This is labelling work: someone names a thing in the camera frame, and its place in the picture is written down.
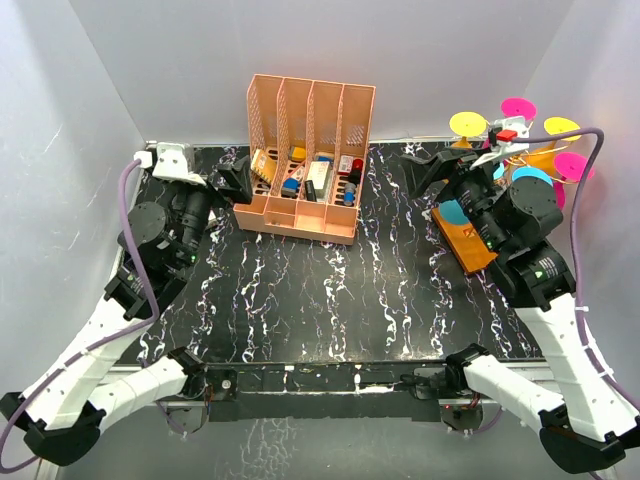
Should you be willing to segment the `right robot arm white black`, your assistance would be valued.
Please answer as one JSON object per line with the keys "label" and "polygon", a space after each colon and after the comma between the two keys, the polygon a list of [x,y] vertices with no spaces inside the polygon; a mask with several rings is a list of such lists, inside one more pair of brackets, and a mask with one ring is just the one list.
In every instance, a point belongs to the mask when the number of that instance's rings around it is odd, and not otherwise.
{"label": "right robot arm white black", "polygon": [[446,358],[445,381],[455,395],[494,399],[531,428],[548,456],[570,474],[604,471],[639,445],[639,410],[591,362],[596,346],[577,319],[577,284],[548,242],[563,221],[551,185],[521,177],[505,189],[495,165],[476,165],[474,150],[444,150],[429,159],[400,156],[408,194],[436,182],[437,202],[454,200],[486,248],[495,253],[490,279],[540,347],[559,390],[549,391],[472,344]]}

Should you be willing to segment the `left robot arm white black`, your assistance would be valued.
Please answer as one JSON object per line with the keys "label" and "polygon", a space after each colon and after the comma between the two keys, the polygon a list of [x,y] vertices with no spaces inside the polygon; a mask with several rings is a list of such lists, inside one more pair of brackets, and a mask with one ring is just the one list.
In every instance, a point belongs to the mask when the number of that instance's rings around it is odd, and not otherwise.
{"label": "left robot arm white black", "polygon": [[182,156],[139,151],[125,167],[117,193],[121,266],[47,372],[1,399],[8,428],[23,431],[35,459],[68,466],[142,407],[204,392],[206,366],[185,347],[116,381],[103,379],[186,286],[212,211],[251,203],[250,164],[248,156],[220,164],[222,184],[191,172]]}

